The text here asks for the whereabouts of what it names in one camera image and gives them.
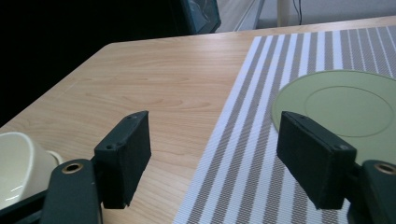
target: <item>metal ring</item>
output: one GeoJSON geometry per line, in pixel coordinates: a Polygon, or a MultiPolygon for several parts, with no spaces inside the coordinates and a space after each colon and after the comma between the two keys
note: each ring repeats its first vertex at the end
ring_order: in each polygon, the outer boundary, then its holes
{"type": "Polygon", "coordinates": [[[393,166],[391,166],[391,165],[388,165],[388,164],[386,164],[386,163],[377,163],[377,164],[374,165],[374,167],[375,167],[378,171],[380,171],[380,172],[382,172],[382,173],[384,173],[384,174],[387,174],[387,175],[396,175],[396,168],[393,167],[393,166]]]}
{"type": "Polygon", "coordinates": [[[66,174],[66,175],[71,175],[75,172],[78,172],[79,170],[82,169],[84,165],[82,163],[71,163],[66,165],[63,169],[62,169],[62,173],[66,174]]]}

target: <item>gray and white striped mat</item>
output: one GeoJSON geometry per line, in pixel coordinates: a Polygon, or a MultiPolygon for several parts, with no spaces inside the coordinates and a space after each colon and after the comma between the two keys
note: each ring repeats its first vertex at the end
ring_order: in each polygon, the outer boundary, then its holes
{"type": "Polygon", "coordinates": [[[316,210],[276,156],[271,104],[309,73],[396,76],[396,26],[254,38],[174,223],[347,223],[316,210]]]}

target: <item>light green plate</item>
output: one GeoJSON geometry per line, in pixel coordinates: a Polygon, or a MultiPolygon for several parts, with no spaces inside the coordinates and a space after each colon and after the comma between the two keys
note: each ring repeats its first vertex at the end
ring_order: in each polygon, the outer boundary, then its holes
{"type": "Polygon", "coordinates": [[[356,163],[396,164],[396,80],[377,74],[333,70],[285,86],[272,105],[279,130],[282,111],[299,113],[337,134],[358,150],[356,163]]]}

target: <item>black cable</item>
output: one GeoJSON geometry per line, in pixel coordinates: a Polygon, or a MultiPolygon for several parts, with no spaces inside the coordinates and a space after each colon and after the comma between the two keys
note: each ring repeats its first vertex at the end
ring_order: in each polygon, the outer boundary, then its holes
{"type": "Polygon", "coordinates": [[[296,6],[296,2],[295,0],[293,0],[293,5],[294,5],[294,9],[297,12],[297,17],[298,17],[298,21],[299,21],[299,25],[301,25],[302,21],[303,21],[303,14],[301,11],[301,0],[298,1],[299,2],[299,9],[296,6]]]}
{"type": "Polygon", "coordinates": [[[303,12],[301,11],[301,0],[298,0],[298,5],[300,7],[300,23],[299,23],[299,25],[301,25],[301,23],[303,22],[303,12]]]}

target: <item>wooden table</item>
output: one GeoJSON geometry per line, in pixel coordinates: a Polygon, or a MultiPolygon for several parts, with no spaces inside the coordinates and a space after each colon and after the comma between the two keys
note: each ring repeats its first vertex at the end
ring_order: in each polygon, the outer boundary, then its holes
{"type": "Polygon", "coordinates": [[[0,133],[27,133],[66,161],[90,159],[123,117],[148,110],[148,167],[131,206],[104,209],[103,218],[171,223],[254,36],[385,25],[396,25],[396,16],[110,44],[0,133]]]}

